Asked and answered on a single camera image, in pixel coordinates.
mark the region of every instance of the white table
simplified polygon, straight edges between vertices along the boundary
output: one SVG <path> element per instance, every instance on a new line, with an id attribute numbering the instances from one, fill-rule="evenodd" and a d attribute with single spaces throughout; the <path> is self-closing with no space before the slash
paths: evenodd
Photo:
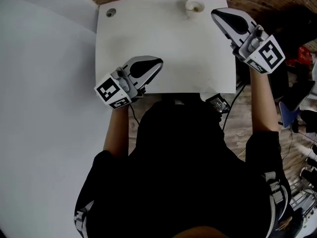
<path id="1" fill-rule="evenodd" d="M 164 61 L 147 93 L 235 93 L 235 58 L 211 18 L 225 0 L 197 0 L 205 10 L 188 18 L 186 0 L 120 0 L 100 6 L 96 42 L 96 83 L 134 56 Z M 113 17 L 106 12 L 116 9 Z"/>

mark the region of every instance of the wooden floor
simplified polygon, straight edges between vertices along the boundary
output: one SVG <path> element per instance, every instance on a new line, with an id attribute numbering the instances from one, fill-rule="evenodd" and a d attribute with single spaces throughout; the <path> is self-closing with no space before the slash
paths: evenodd
<path id="1" fill-rule="evenodd" d="M 222 94 L 222 97 L 231 104 L 235 94 Z M 133 103 L 133 108 L 137 119 L 140 121 L 143 114 L 157 101 L 161 100 L 161 95 L 146 95 L 144 98 Z M 317 111 L 317 101 L 306 99 L 301 104 L 301 110 Z M 223 116 L 220 126 L 223 126 L 225 116 Z M 133 118 L 131 109 L 129 109 L 129 152 L 135 147 L 138 124 Z M 298 175 L 305 164 L 305 158 L 309 155 L 317 159 L 317 156 L 311 151 L 310 147 L 313 141 L 304 135 L 291 132 L 290 128 L 284 129 L 281 126 L 280 145 L 281 155 L 285 175 L 288 178 L 292 191 L 296 191 L 300 186 Z M 228 117 L 225 130 L 224 140 L 229 149 L 239 158 L 245 160 L 246 143 L 252 135 L 251 122 L 251 88 L 247 85 L 241 95 L 237 98 L 231 113 Z M 307 134 L 308 137 L 317 141 L 315 134 Z"/>

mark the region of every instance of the forearm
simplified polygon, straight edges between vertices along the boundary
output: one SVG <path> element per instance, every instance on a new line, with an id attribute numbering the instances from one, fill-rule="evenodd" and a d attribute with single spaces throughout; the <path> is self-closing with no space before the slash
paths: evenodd
<path id="1" fill-rule="evenodd" d="M 129 146 L 129 106 L 112 111 L 104 150 L 115 157 L 128 156 Z"/>
<path id="2" fill-rule="evenodd" d="M 251 74 L 252 128 L 257 131 L 279 131 L 276 107 L 267 75 L 253 69 Z"/>

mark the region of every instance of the hole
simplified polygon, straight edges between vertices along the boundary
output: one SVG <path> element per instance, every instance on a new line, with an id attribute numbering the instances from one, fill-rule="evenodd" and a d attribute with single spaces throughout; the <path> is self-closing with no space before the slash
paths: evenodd
<path id="1" fill-rule="evenodd" d="M 115 15 L 115 13 L 116 13 L 116 10 L 114 8 L 111 8 L 111 9 L 107 10 L 106 15 L 108 18 L 111 18 Z"/>

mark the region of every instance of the red object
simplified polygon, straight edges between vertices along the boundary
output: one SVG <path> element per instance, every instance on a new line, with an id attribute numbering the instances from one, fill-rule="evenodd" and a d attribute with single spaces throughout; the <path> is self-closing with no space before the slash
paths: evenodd
<path id="1" fill-rule="evenodd" d="M 305 64 L 310 66 L 313 62 L 313 57 L 311 52 L 305 48 L 304 46 L 301 46 L 298 48 L 298 54 L 296 58 L 287 58 L 285 60 L 286 65 L 295 67 L 295 62 L 299 62 L 301 64 Z"/>

